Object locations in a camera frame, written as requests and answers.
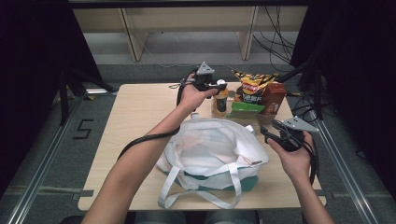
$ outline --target bag handle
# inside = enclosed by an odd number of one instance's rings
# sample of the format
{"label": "bag handle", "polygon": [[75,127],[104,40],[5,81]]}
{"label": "bag handle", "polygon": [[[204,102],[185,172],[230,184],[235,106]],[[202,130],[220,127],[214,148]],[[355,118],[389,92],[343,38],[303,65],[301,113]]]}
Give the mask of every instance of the bag handle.
{"label": "bag handle", "polygon": [[207,191],[195,190],[195,189],[176,193],[166,198],[166,195],[168,194],[172,184],[177,178],[178,172],[180,171],[180,168],[173,166],[168,177],[166,177],[165,183],[163,184],[163,188],[161,189],[160,197],[158,198],[158,205],[161,208],[167,209],[170,208],[172,204],[174,204],[174,202],[177,200],[179,196],[196,193],[202,198],[206,199],[207,201],[213,203],[217,207],[223,209],[235,208],[241,199],[241,193],[242,193],[241,182],[239,180],[238,169],[236,167],[235,162],[229,163],[227,164],[227,166],[230,171],[231,180],[233,181],[233,187],[235,188],[235,201],[233,203],[226,203],[222,199],[216,197],[215,195]]}

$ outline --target white plastic bag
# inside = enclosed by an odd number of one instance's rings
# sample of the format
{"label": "white plastic bag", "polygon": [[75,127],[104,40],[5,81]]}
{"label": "white plastic bag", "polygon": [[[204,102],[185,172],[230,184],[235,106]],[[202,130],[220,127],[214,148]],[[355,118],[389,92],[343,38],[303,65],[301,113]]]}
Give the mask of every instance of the white plastic bag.
{"label": "white plastic bag", "polygon": [[[197,193],[220,208],[234,208],[242,190],[251,190],[268,156],[251,130],[226,119],[184,121],[157,162],[168,177],[158,205],[169,208],[178,196]],[[167,197],[173,182],[186,191]],[[209,189],[234,189],[234,203],[226,203]]]}

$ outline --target hand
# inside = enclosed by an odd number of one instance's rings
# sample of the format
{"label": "hand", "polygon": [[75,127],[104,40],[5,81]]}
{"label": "hand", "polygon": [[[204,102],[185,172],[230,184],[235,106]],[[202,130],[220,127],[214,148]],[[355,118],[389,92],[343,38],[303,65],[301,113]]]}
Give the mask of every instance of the hand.
{"label": "hand", "polygon": [[190,112],[198,108],[205,98],[210,97],[218,93],[218,90],[211,89],[208,91],[198,91],[190,83],[186,83],[183,92],[181,93],[181,100],[179,106],[184,106]]}
{"label": "hand", "polygon": [[[304,132],[304,140],[309,144],[309,146],[313,146],[313,139],[310,133]],[[294,182],[296,180],[304,179],[309,180],[309,167],[311,158],[305,148],[288,152],[272,139],[268,139],[268,144],[279,155],[283,170],[290,177],[291,181]]]}

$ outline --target chip bag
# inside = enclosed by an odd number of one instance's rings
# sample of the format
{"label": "chip bag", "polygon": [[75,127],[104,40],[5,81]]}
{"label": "chip bag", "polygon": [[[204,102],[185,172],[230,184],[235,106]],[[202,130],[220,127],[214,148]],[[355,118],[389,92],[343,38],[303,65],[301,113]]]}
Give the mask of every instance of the chip bag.
{"label": "chip bag", "polygon": [[277,75],[261,75],[238,72],[233,70],[233,74],[241,81],[242,86],[236,90],[234,100],[258,105],[262,101],[262,94],[268,83],[274,82]]}

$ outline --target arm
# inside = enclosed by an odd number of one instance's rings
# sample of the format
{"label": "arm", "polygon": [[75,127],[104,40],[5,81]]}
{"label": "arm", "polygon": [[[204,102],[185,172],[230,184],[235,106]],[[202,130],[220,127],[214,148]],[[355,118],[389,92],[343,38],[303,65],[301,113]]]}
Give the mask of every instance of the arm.
{"label": "arm", "polygon": [[[311,134],[304,132],[304,140],[313,146]],[[283,169],[297,191],[306,221],[308,223],[334,223],[309,181],[308,152],[304,148],[288,152],[272,139],[268,139],[268,144],[279,155]]]}
{"label": "arm", "polygon": [[[217,90],[198,91],[187,85],[180,104],[147,134],[169,133],[176,129],[206,97]],[[149,140],[132,146],[108,173],[82,223],[123,223],[131,201],[151,172],[171,137]]]}

